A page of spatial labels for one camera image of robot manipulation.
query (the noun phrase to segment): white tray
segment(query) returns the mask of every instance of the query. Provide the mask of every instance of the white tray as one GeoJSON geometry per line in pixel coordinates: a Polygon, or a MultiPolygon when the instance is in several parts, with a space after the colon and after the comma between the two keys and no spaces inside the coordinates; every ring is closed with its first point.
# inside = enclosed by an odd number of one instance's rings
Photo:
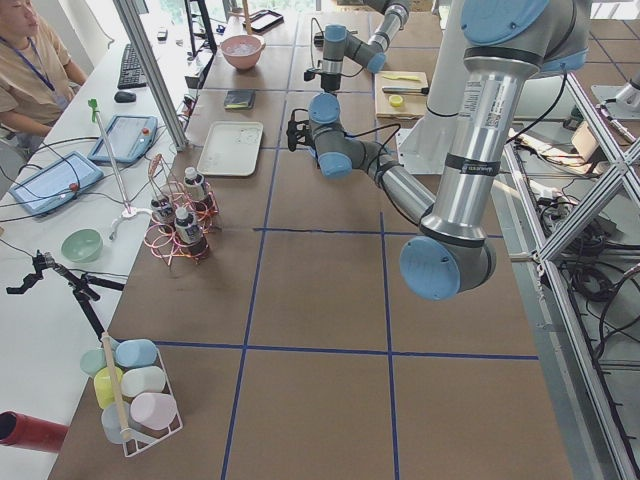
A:
{"type": "Polygon", "coordinates": [[[198,171],[203,175],[251,175],[256,169],[262,130],[260,122],[213,122],[198,171]]]}

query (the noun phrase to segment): green bowl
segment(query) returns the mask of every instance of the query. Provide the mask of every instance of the green bowl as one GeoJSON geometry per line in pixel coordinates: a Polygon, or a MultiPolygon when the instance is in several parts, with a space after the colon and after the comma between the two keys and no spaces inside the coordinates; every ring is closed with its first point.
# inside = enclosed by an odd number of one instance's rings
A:
{"type": "Polygon", "coordinates": [[[78,230],[62,242],[62,254],[76,263],[93,262],[102,251],[102,237],[90,228],[78,230]]]}

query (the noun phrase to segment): pink bowl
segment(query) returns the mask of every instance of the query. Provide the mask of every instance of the pink bowl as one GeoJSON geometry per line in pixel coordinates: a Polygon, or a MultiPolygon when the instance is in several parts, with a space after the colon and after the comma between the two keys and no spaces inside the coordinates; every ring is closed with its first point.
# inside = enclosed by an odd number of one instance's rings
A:
{"type": "Polygon", "coordinates": [[[257,35],[235,35],[220,44],[224,58],[238,70],[253,68],[264,47],[264,39],[257,35]]]}

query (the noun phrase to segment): green clip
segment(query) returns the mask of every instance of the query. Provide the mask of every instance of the green clip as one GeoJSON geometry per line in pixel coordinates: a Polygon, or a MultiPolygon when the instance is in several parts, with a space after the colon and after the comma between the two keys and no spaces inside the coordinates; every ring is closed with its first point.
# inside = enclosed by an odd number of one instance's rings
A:
{"type": "Polygon", "coordinates": [[[91,107],[91,121],[93,123],[96,123],[96,116],[98,115],[98,112],[100,111],[100,110],[98,110],[98,101],[95,98],[92,98],[87,103],[89,103],[89,106],[91,107]]]}

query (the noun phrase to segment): white desk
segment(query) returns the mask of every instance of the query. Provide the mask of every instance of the white desk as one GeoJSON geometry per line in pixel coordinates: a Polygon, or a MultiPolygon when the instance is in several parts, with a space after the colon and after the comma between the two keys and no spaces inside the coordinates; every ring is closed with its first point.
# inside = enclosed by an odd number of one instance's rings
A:
{"type": "MultiPolygon", "coordinates": [[[[122,48],[123,45],[112,46],[107,52],[47,136],[47,143],[74,137],[99,136],[98,125],[91,123],[91,109],[87,105],[91,98],[98,100],[105,125],[114,114],[155,115],[159,125],[164,124],[148,87],[135,90],[138,95],[135,103],[117,104],[113,101],[122,48]]],[[[155,49],[160,67],[171,67],[162,70],[167,72],[165,80],[174,105],[178,107],[187,91],[182,77],[184,70],[176,68],[176,61],[180,61],[181,53],[171,44],[156,46],[155,49]]],[[[147,156],[153,158],[156,153],[162,153],[170,163],[175,150],[170,136],[164,130],[159,129],[159,140],[147,156]]],[[[93,142],[89,141],[62,144],[54,148],[62,155],[73,150],[86,154],[92,145],[93,142]]],[[[34,156],[32,163],[47,165],[57,158],[45,149],[34,156]]],[[[143,158],[122,172],[130,197],[146,183],[147,168],[148,161],[143,158]]],[[[105,167],[104,171],[108,175],[111,168],[105,167]]],[[[34,170],[27,169],[20,178],[26,178],[33,172],[34,170]]],[[[113,176],[102,180],[90,191],[120,199],[113,176]]],[[[150,194],[151,190],[147,187],[133,202],[134,206],[148,207],[150,194]]],[[[20,206],[4,207],[13,202],[10,195],[0,201],[3,206],[0,208],[0,225],[6,230],[2,239],[31,254],[35,254],[36,250],[51,252],[56,261],[68,268],[128,274],[149,222],[148,216],[141,215],[122,223],[118,228],[117,239],[111,242],[108,238],[111,222],[120,215],[123,207],[103,196],[83,195],[42,219],[1,223],[2,220],[26,215],[26,211],[20,206]],[[105,246],[95,262],[73,264],[60,252],[64,238],[80,228],[93,228],[102,234],[105,246]]],[[[79,368],[80,357],[87,349],[97,346],[98,340],[66,280],[53,270],[45,270],[44,279],[24,295],[6,294],[5,287],[20,286],[23,277],[32,272],[31,260],[24,253],[0,244],[0,351],[4,361],[4,367],[0,369],[0,412],[13,410],[69,424],[87,380],[79,368]]],[[[120,293],[100,287],[95,290],[102,298],[92,304],[106,327],[111,321],[120,293]]],[[[55,454],[2,446],[0,478],[45,479],[55,458],[55,454]]]]}

